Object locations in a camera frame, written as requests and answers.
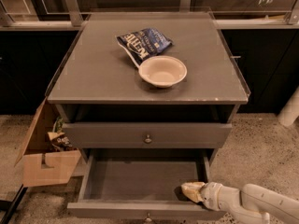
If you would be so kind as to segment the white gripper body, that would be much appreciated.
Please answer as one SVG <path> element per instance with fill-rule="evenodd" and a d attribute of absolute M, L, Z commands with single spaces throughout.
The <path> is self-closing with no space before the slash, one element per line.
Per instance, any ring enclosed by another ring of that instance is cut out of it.
<path fill-rule="evenodd" d="M 203 198 L 203 204 L 206 208 L 213 211 L 220 211 L 219 208 L 219 191 L 222 187 L 222 184 L 209 182 L 206 183 L 200 190 L 200 194 Z"/>

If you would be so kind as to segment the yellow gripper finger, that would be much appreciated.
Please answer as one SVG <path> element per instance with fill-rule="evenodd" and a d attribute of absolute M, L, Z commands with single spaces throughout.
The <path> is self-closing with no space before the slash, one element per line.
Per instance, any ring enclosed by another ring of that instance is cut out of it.
<path fill-rule="evenodd" d="M 186 182 L 181 185 L 181 191 L 191 201 L 195 203 L 202 203 L 204 199 L 200 190 L 204 185 L 204 182 Z"/>

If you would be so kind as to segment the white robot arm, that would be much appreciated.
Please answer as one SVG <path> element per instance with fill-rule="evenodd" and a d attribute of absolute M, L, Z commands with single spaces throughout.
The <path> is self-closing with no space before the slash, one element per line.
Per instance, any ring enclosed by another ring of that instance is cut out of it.
<path fill-rule="evenodd" d="M 299 202 L 261 186 L 246 184 L 236 189 L 215 182 L 187 182 L 181 190 L 193 202 L 225 211 L 243 224 L 270 224 L 270 216 L 285 224 L 299 224 Z"/>

